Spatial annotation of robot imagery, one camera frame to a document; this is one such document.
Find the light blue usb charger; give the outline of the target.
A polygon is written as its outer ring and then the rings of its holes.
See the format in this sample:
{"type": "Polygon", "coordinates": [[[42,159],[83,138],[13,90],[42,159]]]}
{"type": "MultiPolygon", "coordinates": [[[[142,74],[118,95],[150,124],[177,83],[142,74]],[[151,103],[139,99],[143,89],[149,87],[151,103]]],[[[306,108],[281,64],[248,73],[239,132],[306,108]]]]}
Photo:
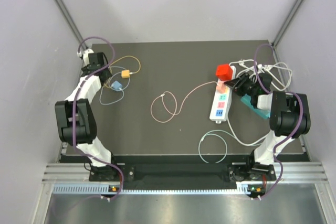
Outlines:
{"type": "Polygon", "coordinates": [[[123,86],[119,81],[114,81],[110,88],[114,91],[122,91],[123,86]]]}

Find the yellow usb charger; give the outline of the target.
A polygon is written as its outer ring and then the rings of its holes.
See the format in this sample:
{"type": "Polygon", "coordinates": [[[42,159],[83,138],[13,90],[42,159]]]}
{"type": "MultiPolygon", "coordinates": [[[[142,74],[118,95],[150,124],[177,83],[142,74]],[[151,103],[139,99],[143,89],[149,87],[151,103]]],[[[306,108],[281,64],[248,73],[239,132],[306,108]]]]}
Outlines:
{"type": "Polygon", "coordinates": [[[131,71],[129,69],[121,71],[121,78],[128,79],[131,76],[131,71]]]}

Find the white power strip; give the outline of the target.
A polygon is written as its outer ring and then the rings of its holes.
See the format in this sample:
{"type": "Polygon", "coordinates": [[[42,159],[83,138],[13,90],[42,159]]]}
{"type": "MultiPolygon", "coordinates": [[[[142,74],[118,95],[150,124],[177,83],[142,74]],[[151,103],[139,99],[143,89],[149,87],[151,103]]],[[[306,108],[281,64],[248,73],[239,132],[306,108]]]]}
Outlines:
{"type": "MultiPolygon", "coordinates": [[[[232,79],[234,79],[236,76],[236,68],[234,66],[231,66],[231,68],[233,69],[232,79]]],[[[225,93],[219,93],[218,91],[215,90],[209,119],[217,124],[221,124],[222,122],[227,121],[231,103],[232,103],[231,88],[228,87],[225,93]]]]}

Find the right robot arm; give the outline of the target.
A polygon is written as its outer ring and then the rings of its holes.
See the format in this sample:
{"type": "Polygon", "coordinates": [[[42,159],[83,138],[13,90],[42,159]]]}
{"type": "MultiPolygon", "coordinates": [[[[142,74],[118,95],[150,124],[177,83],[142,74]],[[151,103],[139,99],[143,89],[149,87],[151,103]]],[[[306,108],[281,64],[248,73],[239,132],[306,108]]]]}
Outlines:
{"type": "Polygon", "coordinates": [[[271,91],[271,83],[272,76],[268,73],[260,73],[255,78],[245,73],[225,82],[238,96],[249,96],[253,108],[270,112],[270,131],[252,152],[252,162],[245,166],[245,174],[252,180],[264,174],[263,165],[273,164],[288,143],[307,134],[311,128],[307,95],[271,91]]]}

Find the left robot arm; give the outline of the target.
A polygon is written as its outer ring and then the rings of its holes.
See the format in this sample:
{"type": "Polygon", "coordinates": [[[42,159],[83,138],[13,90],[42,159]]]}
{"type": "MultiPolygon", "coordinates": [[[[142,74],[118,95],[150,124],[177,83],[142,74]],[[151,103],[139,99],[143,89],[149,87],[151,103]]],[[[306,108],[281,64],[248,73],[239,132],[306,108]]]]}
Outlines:
{"type": "Polygon", "coordinates": [[[98,139],[98,128],[91,108],[96,93],[111,77],[104,53],[91,49],[80,54],[84,66],[79,83],[67,98],[55,104],[58,135],[77,153],[87,156],[92,166],[100,168],[107,180],[114,180],[119,168],[112,163],[112,153],[98,139]]]}

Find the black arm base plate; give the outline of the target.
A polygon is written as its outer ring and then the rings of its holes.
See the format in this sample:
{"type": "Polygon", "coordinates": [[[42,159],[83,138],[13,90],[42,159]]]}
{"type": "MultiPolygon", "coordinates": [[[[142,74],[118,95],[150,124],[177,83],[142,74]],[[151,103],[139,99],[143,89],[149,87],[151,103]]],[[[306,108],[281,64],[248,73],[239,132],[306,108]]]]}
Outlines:
{"type": "Polygon", "coordinates": [[[140,180],[146,175],[159,177],[192,177],[216,175],[224,181],[242,182],[247,180],[271,182],[276,180],[272,165],[251,169],[246,164],[118,164],[126,182],[140,180]]]}

